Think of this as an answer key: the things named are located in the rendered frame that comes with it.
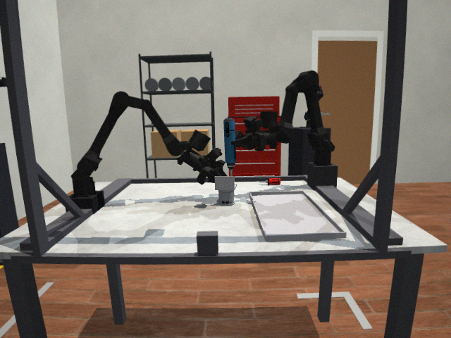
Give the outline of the red screwdriver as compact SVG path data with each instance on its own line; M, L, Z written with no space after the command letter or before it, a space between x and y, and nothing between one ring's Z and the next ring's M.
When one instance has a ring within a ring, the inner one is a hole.
M271 178L271 179L268 178L268 180L261 181L261 182L266 182L266 183L268 183L268 185L270 185L270 184L280 184L280 178Z

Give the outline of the blue electric screwdriver barrel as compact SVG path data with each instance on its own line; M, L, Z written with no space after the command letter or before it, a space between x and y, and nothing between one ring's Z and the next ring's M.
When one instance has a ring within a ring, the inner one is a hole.
M223 121L224 126L224 144L225 144L225 162L230 170L232 177L232 170L236 163L236 146L231 145L235 141L235 120L233 118L226 118Z

